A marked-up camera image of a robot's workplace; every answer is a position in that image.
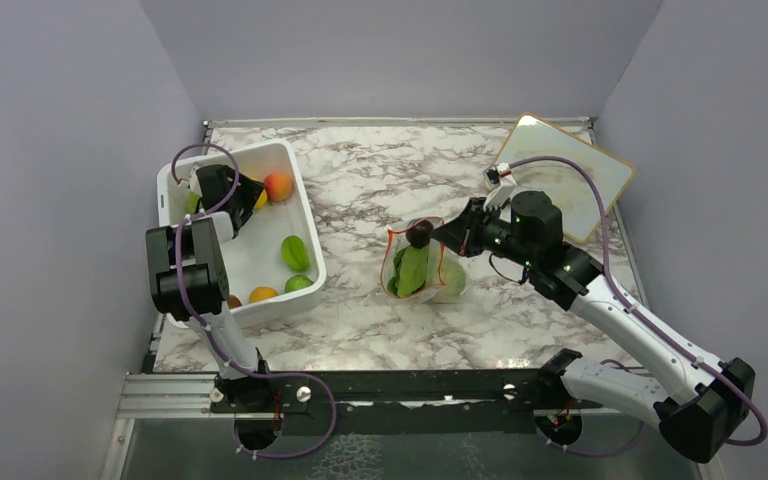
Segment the dark brown avocado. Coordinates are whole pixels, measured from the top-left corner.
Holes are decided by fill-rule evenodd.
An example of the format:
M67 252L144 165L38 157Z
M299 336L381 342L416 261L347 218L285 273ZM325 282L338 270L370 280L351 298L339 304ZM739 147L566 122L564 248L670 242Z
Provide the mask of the dark brown avocado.
M427 247L431 241L431 234L435 227L431 221L425 219L413 223L405 232L405 238L409 245L416 249Z

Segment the clear zip bag orange zipper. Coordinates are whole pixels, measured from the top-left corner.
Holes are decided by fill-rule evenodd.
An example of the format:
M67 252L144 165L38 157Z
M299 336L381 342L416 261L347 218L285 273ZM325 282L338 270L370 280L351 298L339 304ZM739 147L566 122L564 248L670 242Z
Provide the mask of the clear zip bag orange zipper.
M450 304L460 301L469 276L458 257L431 237L445 224L430 216L386 227L387 248L379 273L390 298L405 302Z

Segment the green leafy vegetable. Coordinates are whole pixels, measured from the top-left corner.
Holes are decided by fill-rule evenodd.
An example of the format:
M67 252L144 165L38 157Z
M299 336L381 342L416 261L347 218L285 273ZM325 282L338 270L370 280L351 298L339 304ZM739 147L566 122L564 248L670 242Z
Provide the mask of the green leafy vegetable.
M393 275L386 284L387 291L399 298L411 296L426 285L429 247L416 249L407 246L393 259Z

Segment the yellow bell pepper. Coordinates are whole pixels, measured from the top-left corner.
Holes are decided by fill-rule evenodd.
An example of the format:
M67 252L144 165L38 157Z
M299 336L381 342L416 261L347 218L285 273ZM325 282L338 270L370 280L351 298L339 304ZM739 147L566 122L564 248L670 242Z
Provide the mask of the yellow bell pepper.
M258 197L258 199L257 199L257 201L256 201L256 203L255 203L255 205L254 205L254 207L253 207L253 209L254 210L259 210L259 209L263 208L268 203L268 201L269 201L269 198L268 198L267 191L266 190L262 190L260 195L259 195L259 197Z

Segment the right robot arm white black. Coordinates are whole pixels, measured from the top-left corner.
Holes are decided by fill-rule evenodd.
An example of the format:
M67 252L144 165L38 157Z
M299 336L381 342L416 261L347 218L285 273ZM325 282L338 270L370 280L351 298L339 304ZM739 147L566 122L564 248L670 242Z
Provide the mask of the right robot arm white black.
M543 192L522 191L502 205L473 197L432 239L463 257L484 252L522 266L525 282L561 309L597 327L649 373L607 368L563 349L538 373L533 396L560 407L590 401L655 427L679 454L707 463L747 418L755 372L693 345L637 303L594 256L567 242L562 212Z

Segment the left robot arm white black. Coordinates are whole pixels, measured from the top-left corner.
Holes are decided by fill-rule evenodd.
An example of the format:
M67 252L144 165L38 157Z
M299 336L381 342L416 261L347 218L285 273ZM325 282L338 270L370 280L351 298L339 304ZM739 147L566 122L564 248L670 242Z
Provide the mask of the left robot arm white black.
M262 410L273 401L275 386L231 312L220 245L239 235L264 186L227 165L200 167L195 178L201 209L176 226L145 233L151 298L159 313L185 323L209 346L219 367L216 388Z

